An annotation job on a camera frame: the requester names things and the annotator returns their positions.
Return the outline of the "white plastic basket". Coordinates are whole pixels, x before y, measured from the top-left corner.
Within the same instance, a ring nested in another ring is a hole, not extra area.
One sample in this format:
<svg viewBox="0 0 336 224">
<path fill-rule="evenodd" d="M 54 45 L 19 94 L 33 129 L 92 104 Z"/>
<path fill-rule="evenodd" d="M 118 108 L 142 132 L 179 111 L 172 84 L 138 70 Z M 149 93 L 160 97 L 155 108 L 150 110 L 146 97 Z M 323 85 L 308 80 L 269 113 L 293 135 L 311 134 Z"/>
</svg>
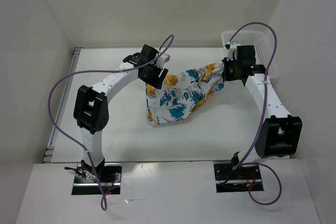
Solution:
<svg viewBox="0 0 336 224">
<path fill-rule="evenodd" d="M 228 49 L 225 49 L 225 45 L 231 36 L 234 34 L 234 30 L 224 31 L 221 34 L 221 39 L 224 47 L 224 57 L 228 55 Z M 265 33 L 256 30 L 241 30 L 232 40 L 242 46 L 253 45 L 256 52 L 256 63 L 263 64 L 267 67 L 269 60 L 273 52 L 273 45 L 268 41 Z M 275 57 L 270 65 L 268 75 L 270 79 L 277 79 L 279 77 L 279 69 L 275 62 Z"/>
</svg>

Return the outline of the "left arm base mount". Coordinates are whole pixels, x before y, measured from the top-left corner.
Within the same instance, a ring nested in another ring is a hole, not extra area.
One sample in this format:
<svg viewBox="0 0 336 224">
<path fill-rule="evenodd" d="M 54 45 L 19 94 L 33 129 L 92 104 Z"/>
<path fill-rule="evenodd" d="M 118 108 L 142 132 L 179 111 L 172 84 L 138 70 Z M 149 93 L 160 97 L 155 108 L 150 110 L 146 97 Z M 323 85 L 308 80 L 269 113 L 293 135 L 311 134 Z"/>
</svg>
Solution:
<svg viewBox="0 0 336 224">
<path fill-rule="evenodd" d="M 99 195 L 100 189 L 96 178 L 89 172 L 85 172 L 81 164 L 76 168 L 67 168 L 75 172 L 72 195 Z M 121 163 L 106 163 L 103 174 L 100 175 L 100 183 L 104 192 L 108 195 L 119 195 L 121 191 Z"/>
</svg>

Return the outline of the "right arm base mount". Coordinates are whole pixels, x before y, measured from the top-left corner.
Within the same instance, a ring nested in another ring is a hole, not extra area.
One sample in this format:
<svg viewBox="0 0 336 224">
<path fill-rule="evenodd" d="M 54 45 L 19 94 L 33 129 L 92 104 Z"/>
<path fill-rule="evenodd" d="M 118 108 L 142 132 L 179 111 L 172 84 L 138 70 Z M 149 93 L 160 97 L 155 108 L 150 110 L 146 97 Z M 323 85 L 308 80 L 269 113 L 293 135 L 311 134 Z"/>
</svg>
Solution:
<svg viewBox="0 0 336 224">
<path fill-rule="evenodd" d="M 264 191 L 259 166 L 243 166 L 232 172 L 229 161 L 214 162 L 217 193 Z"/>
</svg>

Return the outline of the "patterned white teal yellow shorts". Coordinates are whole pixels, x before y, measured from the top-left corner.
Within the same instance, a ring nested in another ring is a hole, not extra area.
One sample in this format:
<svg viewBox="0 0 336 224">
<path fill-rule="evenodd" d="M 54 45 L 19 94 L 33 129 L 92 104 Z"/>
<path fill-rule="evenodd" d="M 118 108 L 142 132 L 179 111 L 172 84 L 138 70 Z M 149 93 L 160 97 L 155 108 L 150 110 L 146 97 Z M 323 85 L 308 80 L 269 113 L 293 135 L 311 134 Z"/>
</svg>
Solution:
<svg viewBox="0 0 336 224">
<path fill-rule="evenodd" d="M 161 89 L 146 86 L 148 121 L 162 125 L 185 120 L 224 88 L 223 63 L 212 63 L 165 77 Z"/>
</svg>

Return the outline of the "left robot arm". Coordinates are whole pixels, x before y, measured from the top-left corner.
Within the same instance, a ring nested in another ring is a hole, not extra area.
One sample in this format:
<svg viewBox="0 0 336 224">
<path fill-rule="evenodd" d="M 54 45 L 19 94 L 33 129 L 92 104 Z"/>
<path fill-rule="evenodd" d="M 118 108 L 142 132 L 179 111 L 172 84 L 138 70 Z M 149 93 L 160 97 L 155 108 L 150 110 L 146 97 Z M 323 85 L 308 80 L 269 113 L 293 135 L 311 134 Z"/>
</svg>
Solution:
<svg viewBox="0 0 336 224">
<path fill-rule="evenodd" d="M 109 120 L 109 102 L 136 79 L 160 89 L 168 73 L 164 65 L 169 60 L 168 54 L 160 54 L 155 48 L 144 45 L 140 52 L 126 56 L 115 73 L 90 87 L 82 85 L 78 89 L 74 118 L 86 148 L 81 167 L 93 182 L 101 181 L 105 175 L 102 130 Z"/>
</svg>

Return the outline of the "aluminium table edge rail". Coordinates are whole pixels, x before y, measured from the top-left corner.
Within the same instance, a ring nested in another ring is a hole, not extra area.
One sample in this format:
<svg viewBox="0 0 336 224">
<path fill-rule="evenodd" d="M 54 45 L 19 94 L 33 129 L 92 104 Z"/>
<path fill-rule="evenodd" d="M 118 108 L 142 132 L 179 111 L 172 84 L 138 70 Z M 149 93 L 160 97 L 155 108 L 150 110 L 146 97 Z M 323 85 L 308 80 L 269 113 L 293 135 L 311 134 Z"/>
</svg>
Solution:
<svg viewBox="0 0 336 224">
<path fill-rule="evenodd" d="M 62 117 L 64 115 L 66 101 L 68 99 L 70 87 L 72 84 L 73 76 L 69 76 L 73 72 L 76 71 L 76 66 L 78 63 L 78 59 L 81 53 L 82 47 L 75 47 L 72 57 L 71 57 L 71 63 L 68 72 L 61 77 L 61 81 L 56 81 L 56 87 L 53 89 L 53 93 L 50 97 L 50 102 L 57 101 L 57 111 L 55 113 L 52 113 L 52 118 L 54 119 L 54 122 L 60 127 Z M 44 156 L 42 159 L 42 163 L 44 164 L 50 164 L 52 163 L 52 156 L 54 153 L 54 149 L 56 147 L 57 138 L 59 135 L 62 135 L 58 129 L 55 127 L 54 123 L 52 122 L 52 129 L 50 132 L 49 140 L 46 146 L 46 149 L 44 151 Z"/>
</svg>

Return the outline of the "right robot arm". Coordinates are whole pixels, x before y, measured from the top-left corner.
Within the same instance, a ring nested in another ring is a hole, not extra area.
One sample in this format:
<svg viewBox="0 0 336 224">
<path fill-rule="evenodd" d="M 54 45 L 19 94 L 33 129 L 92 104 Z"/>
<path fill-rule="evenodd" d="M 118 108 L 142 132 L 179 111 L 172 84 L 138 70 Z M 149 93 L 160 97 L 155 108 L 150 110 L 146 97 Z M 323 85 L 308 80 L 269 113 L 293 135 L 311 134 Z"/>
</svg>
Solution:
<svg viewBox="0 0 336 224">
<path fill-rule="evenodd" d="M 231 159 L 230 172 L 235 178 L 243 178 L 248 165 L 261 163 L 271 157 L 295 154 L 302 130 L 302 120 L 293 116 L 278 98 L 267 73 L 258 64 L 255 48 L 239 43 L 227 43 L 227 56 L 223 59 L 223 79 L 226 82 L 240 80 L 253 96 L 260 111 L 257 134 L 251 147 L 237 152 Z"/>
</svg>

